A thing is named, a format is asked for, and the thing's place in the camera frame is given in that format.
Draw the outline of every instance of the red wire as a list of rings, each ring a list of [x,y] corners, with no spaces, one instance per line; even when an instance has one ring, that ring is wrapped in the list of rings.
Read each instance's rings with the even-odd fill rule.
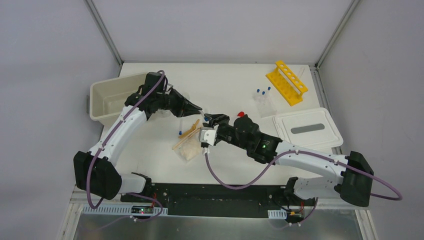
[[[153,198],[156,199],[156,192],[153,193]],[[155,202],[152,201],[150,207],[153,208],[155,206]]]

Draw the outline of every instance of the metal frame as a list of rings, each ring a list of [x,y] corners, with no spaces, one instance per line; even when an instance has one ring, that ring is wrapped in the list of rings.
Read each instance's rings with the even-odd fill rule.
[[[113,58],[115,59],[116,63],[119,65],[120,68],[122,68],[122,64],[124,64],[124,61],[122,60],[117,47],[114,44],[114,41],[111,38],[111,35],[108,32],[108,29],[106,29],[105,23],[102,20],[102,17],[100,16],[99,11],[96,8],[96,5],[94,4],[93,0],[84,0],[85,5],[87,6],[88,10],[90,11],[91,16],[93,17],[93,20],[95,24],[98,27],[98,30],[100,31],[101,35],[103,36],[104,41],[106,42],[107,46],[110,49],[110,52],[113,55]]]
[[[310,73],[312,74],[313,84],[315,86],[316,94],[318,95],[319,105],[328,110],[330,115],[332,115],[332,110],[330,107],[329,100],[326,95],[326,91],[324,89],[323,82],[321,81],[320,72],[317,70],[315,66],[309,66]],[[343,154],[342,148],[333,147],[332,151],[334,154]]]
[[[357,222],[364,240],[379,240],[370,210],[355,210]]]
[[[325,46],[324,51],[322,52],[321,56],[319,57],[318,62],[316,63],[316,69],[319,70],[321,65],[323,64],[324,60],[327,58],[330,50],[333,48],[335,42],[340,36],[340,33],[345,28],[346,24],[348,23],[349,19],[351,18],[352,14],[354,13],[355,9],[357,8],[358,4],[362,0],[352,0],[350,2],[349,7],[347,8],[346,12],[344,13],[343,17],[340,20],[340,23],[338,24],[337,28],[335,29],[334,33],[332,34],[329,42],[327,43],[327,46]]]
[[[77,231],[78,221],[80,220],[83,204],[70,203],[62,227],[56,239],[58,240],[72,240],[74,239],[75,232]]]

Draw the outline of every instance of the test tube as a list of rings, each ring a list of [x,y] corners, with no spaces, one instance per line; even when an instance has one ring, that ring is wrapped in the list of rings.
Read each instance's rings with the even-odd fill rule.
[[[260,96],[260,102],[265,104],[265,91],[262,91],[262,95]]]
[[[183,119],[180,118],[179,119],[179,133],[178,135],[182,135],[183,134]]]
[[[200,110],[200,115],[201,115],[201,118],[203,118],[205,122],[208,121],[208,118],[205,117],[205,113],[202,110]]]

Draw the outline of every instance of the cable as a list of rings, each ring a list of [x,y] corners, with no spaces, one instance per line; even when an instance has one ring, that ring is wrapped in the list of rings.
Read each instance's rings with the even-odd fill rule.
[[[315,212],[315,209],[317,208],[317,205],[318,205],[318,197],[316,197],[315,198],[315,204],[313,205],[313,208],[312,208],[312,210],[310,211],[310,213],[302,220],[302,221],[300,221],[300,222],[298,222],[297,224],[298,224],[298,226],[300,227],[301,226],[301,224],[303,223],[303,222],[305,222],[306,221],[306,219],[308,219],[314,212]],[[291,227],[292,225],[291,224],[287,224],[287,225],[285,225],[285,226],[283,226],[283,227],[280,227],[280,228],[278,228],[278,227],[275,227],[275,226],[273,226],[272,224],[271,224],[271,226],[272,226],[272,228],[273,229],[275,229],[275,230],[283,230],[283,229],[285,229],[285,228],[287,228],[287,227]]]
[[[157,71],[158,73],[161,73],[161,76],[159,78],[159,80],[157,81],[157,83],[146,93],[146,95],[144,95],[134,106],[132,106],[132,108],[123,116],[123,120],[120,120],[115,127],[110,131],[110,133],[107,135],[107,137],[104,139],[104,141],[101,144],[101,147],[99,147],[99,149],[97,150],[97,152],[95,153],[93,159],[91,160],[90,166],[88,167],[88,172],[87,172],[87,180],[86,180],[86,186],[85,186],[85,191],[87,193],[87,202],[88,205],[90,206],[90,208],[92,209],[97,209],[100,204],[103,201],[103,197],[100,198],[100,201],[98,201],[98,203],[94,206],[93,201],[92,201],[92,197],[90,195],[90,181],[91,181],[91,177],[92,177],[92,171],[93,171],[93,167],[94,164],[96,163],[97,157],[100,155],[100,153],[102,152],[102,148],[104,148],[106,146],[106,144],[109,142],[109,140],[111,139],[111,137],[113,136],[113,134],[118,130],[118,128],[121,126],[121,124],[123,123],[123,121],[125,121],[128,116],[159,86],[159,84],[162,82],[162,80],[165,77],[165,72],[163,70],[159,70]]]
[[[142,88],[143,88],[144,86],[145,86],[144,84],[141,84],[140,86],[138,86],[138,90],[137,90],[137,93],[138,93],[138,94],[141,94],[141,93],[140,93],[140,91],[142,90]]]
[[[376,193],[371,193],[370,195],[373,196],[373,197],[381,198],[381,199],[387,199],[387,200],[392,200],[392,201],[400,201],[400,200],[402,200],[404,198],[399,190],[397,190],[394,186],[392,186],[388,182],[384,181],[383,179],[381,179],[379,177],[376,177],[374,175],[371,175],[371,174],[369,174],[367,172],[364,172],[362,170],[356,169],[356,168],[354,168],[352,166],[349,166],[349,165],[347,165],[347,164],[345,164],[345,163],[343,163],[341,161],[335,162],[333,159],[331,159],[329,157],[321,156],[321,155],[319,155],[317,153],[309,152],[309,151],[302,151],[302,150],[300,150],[299,151],[299,154],[305,154],[305,155],[314,156],[314,157],[317,157],[317,158],[320,158],[320,159],[324,159],[324,160],[329,161],[330,163],[334,163],[334,164],[340,165],[340,166],[345,167],[347,169],[350,169],[350,170],[352,170],[354,172],[357,172],[358,174],[362,174],[362,175],[364,175],[364,176],[366,176],[366,177],[368,177],[368,178],[370,178],[372,180],[375,180],[375,181],[383,184],[384,186],[386,186],[387,188],[389,188],[390,190],[392,190],[397,195],[397,197],[392,197],[392,196],[384,196],[384,195],[380,195],[380,194],[376,194]]]
[[[149,218],[145,218],[145,219],[134,218],[135,219],[135,222],[147,222],[147,221],[151,221],[151,220],[159,217],[159,215],[161,215],[162,211],[164,210],[164,207],[162,206],[162,204],[158,200],[156,200],[156,199],[153,199],[153,198],[150,198],[150,197],[147,197],[147,196],[142,196],[142,195],[139,195],[139,194],[136,194],[136,193],[132,193],[132,192],[127,193],[127,194],[128,195],[135,196],[135,197],[139,197],[139,198],[142,198],[142,199],[151,200],[153,204],[157,203],[159,205],[159,207],[160,207],[160,212],[158,214],[153,215],[153,216],[151,216]],[[110,225],[112,225],[112,224],[114,224],[114,223],[116,223],[116,222],[118,222],[118,221],[120,221],[122,219],[128,218],[128,217],[131,218],[131,217],[134,217],[134,216],[133,215],[124,215],[124,216],[121,216],[121,217],[119,217],[119,218],[117,218],[117,219],[109,222],[108,224],[105,224],[105,225],[103,225],[101,227],[98,227],[98,228],[95,228],[95,229],[88,229],[88,228],[83,227],[83,226],[81,226],[81,227],[84,228],[83,229],[84,231],[95,232],[95,231],[99,231],[99,230],[102,230],[104,228],[107,228]]]
[[[162,214],[162,211],[164,210],[164,207],[162,206],[162,204],[161,204],[158,200],[156,200],[156,199],[154,199],[154,198],[151,198],[151,197],[148,197],[148,196],[142,196],[142,195],[137,194],[137,193],[134,193],[134,192],[129,192],[129,193],[127,193],[127,194],[128,194],[128,195],[135,196],[135,197],[139,197],[139,198],[142,198],[142,199],[150,200],[150,201],[152,201],[152,202],[154,202],[154,203],[157,203],[157,205],[159,205],[159,207],[160,207],[160,211],[159,211],[156,215],[153,215],[153,216],[151,216],[151,217],[149,217],[149,218],[145,218],[145,219],[137,219],[137,218],[134,218],[135,222],[147,222],[147,221],[151,221],[151,220],[153,220],[153,219],[155,219],[155,218],[159,217],[159,215],[161,215],[161,214]]]
[[[285,211],[286,211],[286,212],[288,212],[288,213],[291,213],[291,212],[294,212],[295,214],[300,213],[300,212],[303,210],[302,206],[303,206],[303,207],[305,207],[305,202],[304,202],[304,201],[301,201],[301,202],[300,202],[300,209],[299,209],[299,211],[293,211],[293,210],[290,208],[290,199],[291,199],[291,198],[287,198],[287,208],[285,208],[285,207],[284,207],[284,205],[283,205],[283,204],[281,204],[281,202],[280,202],[280,196],[279,196],[279,194],[278,194],[278,193],[275,193],[275,194],[273,194],[273,195],[272,195],[272,201],[273,201],[276,205],[278,205],[281,209],[285,210]]]
[[[296,153],[296,151],[291,151],[290,150],[290,151],[285,151],[283,153],[278,154],[272,161],[270,161],[268,163],[268,165],[262,170],[262,172],[257,177],[255,177],[251,182],[249,182],[249,183],[247,183],[245,185],[242,185],[242,186],[230,186],[228,184],[225,184],[223,181],[221,181],[221,179],[218,178],[218,176],[214,173],[214,171],[211,168],[211,164],[209,163],[208,153],[205,153],[204,154],[204,157],[206,159],[206,165],[207,165],[207,168],[209,169],[210,174],[212,174],[213,178],[215,178],[215,180],[218,181],[218,183],[220,183],[222,186],[224,186],[224,187],[226,187],[228,189],[240,190],[240,189],[245,189],[245,188],[251,186],[257,180],[259,180],[265,174],[265,172],[273,165],[273,163],[275,163],[279,158],[281,158],[284,155],[294,154],[294,153]],[[380,194],[376,194],[376,193],[371,193],[370,195],[373,196],[373,197],[377,197],[377,198],[381,198],[381,199],[387,199],[387,200],[393,200],[393,201],[400,201],[400,200],[403,199],[402,194],[395,187],[393,187],[388,182],[382,180],[379,177],[376,177],[374,175],[371,175],[371,174],[369,174],[367,172],[364,172],[362,170],[356,169],[356,168],[354,168],[352,166],[349,166],[349,165],[347,165],[347,164],[345,164],[343,162],[340,162],[340,161],[335,162],[334,159],[332,159],[332,158],[329,158],[329,157],[326,157],[326,156],[322,156],[322,155],[317,154],[317,153],[314,153],[314,152],[299,150],[297,152],[297,154],[305,154],[305,155],[313,156],[313,157],[316,157],[316,158],[327,160],[330,163],[333,163],[333,164],[336,164],[336,165],[340,165],[342,167],[345,167],[346,169],[350,169],[350,170],[352,170],[354,172],[357,172],[359,174],[362,174],[362,175],[364,175],[364,176],[366,176],[366,177],[368,177],[368,178],[370,178],[372,180],[375,180],[375,181],[383,184],[384,186],[388,187],[390,190],[392,190],[397,195],[397,197],[391,197],[391,196],[384,196],[384,195],[380,195]]]
[[[156,192],[153,193],[153,198],[156,199]],[[152,201],[150,207],[153,208],[155,206],[155,202]]]
[[[226,183],[224,183],[223,181],[221,181],[221,179],[218,178],[218,176],[215,174],[215,172],[212,170],[211,167],[211,163],[209,162],[209,157],[208,157],[208,153],[204,154],[204,157],[206,159],[206,165],[207,168],[209,169],[210,174],[212,174],[213,178],[220,183],[222,186],[228,188],[228,189],[232,189],[232,190],[241,190],[241,189],[245,189],[247,187],[250,187],[251,185],[253,185],[256,181],[258,181],[264,174],[265,172],[273,165],[273,163],[275,163],[279,158],[281,158],[282,156],[286,155],[286,154],[294,154],[296,153],[295,151],[285,151],[279,155],[277,155],[272,161],[270,161],[268,163],[268,165],[262,170],[262,172],[259,173],[259,175],[257,177],[255,177],[252,181],[250,181],[249,183],[245,184],[245,185],[241,185],[241,186],[231,186],[228,185]]]
[[[305,203],[304,203],[304,201],[301,201],[299,213],[301,213],[304,209],[305,209]]]

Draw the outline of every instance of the yellow test tube rack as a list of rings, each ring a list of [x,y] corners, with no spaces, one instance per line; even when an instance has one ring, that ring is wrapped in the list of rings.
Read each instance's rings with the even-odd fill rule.
[[[275,62],[275,65],[277,67],[274,71],[268,73],[266,78],[269,79],[290,106],[302,102],[302,95],[308,91],[308,88],[283,61]]]

